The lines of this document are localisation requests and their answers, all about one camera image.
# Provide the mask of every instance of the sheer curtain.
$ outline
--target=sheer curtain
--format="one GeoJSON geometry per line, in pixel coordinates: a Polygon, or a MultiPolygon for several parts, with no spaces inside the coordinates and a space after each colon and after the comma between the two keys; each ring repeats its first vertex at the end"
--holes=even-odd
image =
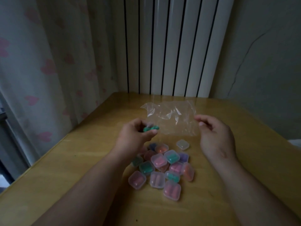
{"type": "Polygon", "coordinates": [[[0,0],[0,27],[0,100],[32,164],[117,91],[103,0],[0,0]]]}

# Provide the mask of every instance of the right hand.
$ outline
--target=right hand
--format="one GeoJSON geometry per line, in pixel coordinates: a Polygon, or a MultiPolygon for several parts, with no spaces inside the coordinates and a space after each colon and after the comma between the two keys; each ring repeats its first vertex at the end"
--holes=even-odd
{"type": "Polygon", "coordinates": [[[195,115],[201,132],[201,149],[218,170],[226,163],[236,163],[235,140],[230,127],[215,117],[195,115]]]}

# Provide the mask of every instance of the white wall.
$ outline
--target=white wall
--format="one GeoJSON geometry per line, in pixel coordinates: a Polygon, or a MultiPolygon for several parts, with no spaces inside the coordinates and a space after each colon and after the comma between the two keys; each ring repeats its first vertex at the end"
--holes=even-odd
{"type": "Polygon", "coordinates": [[[235,0],[210,96],[301,138],[301,0],[235,0]]]}

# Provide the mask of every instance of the table surface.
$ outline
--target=table surface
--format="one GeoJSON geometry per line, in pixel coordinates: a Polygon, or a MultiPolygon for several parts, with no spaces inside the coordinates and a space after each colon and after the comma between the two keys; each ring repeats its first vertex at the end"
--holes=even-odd
{"type": "MultiPolygon", "coordinates": [[[[197,113],[210,114],[228,124],[237,154],[255,177],[301,217],[301,152],[246,110],[225,100],[189,98],[197,113]]],[[[0,196],[0,225],[30,225],[113,147],[122,125],[146,117],[146,102],[185,100],[184,97],[114,93],[76,129],[28,169],[0,196]]],[[[105,225],[238,225],[222,182],[203,156],[198,137],[184,137],[195,168],[193,182],[180,181],[178,202],[149,184],[134,190],[127,183],[127,167],[105,225]]],[[[159,135],[156,141],[171,149],[181,139],[159,135]]]]}

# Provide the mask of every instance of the plastic bag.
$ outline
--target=plastic bag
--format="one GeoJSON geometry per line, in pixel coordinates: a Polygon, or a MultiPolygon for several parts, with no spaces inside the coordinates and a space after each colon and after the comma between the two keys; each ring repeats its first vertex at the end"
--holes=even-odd
{"type": "Polygon", "coordinates": [[[141,106],[147,111],[147,123],[158,125],[165,135],[196,136],[198,123],[193,116],[196,114],[192,101],[171,101],[155,104],[148,102],[141,106]]]}

